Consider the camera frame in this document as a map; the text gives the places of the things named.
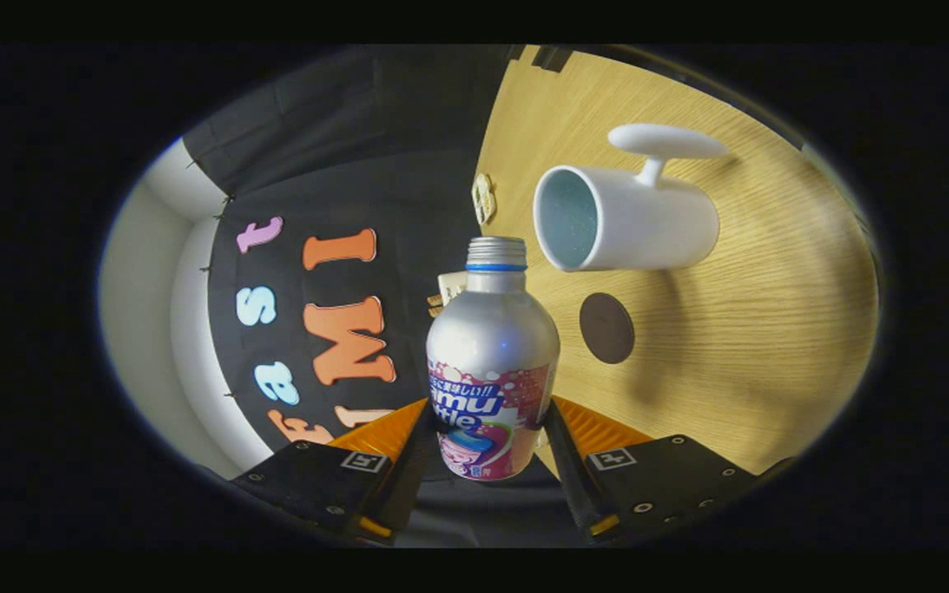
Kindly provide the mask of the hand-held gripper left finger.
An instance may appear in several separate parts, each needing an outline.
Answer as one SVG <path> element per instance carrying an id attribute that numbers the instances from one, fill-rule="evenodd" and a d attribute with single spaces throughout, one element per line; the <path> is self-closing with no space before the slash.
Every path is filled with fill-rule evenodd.
<path id="1" fill-rule="evenodd" d="M 390 547 L 436 454 L 428 400 L 327 444 L 298 441 L 232 480 L 245 502 L 333 543 Z"/>

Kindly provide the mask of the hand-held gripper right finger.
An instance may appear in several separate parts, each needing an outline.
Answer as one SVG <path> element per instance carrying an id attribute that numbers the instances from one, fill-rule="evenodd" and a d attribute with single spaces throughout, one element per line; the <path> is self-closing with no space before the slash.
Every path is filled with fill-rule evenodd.
<path id="1" fill-rule="evenodd" d="M 652 438 L 554 398 L 544 417 L 570 515 L 590 545 L 637 545 L 701 521 L 783 472 L 753 474 L 685 434 Z"/>

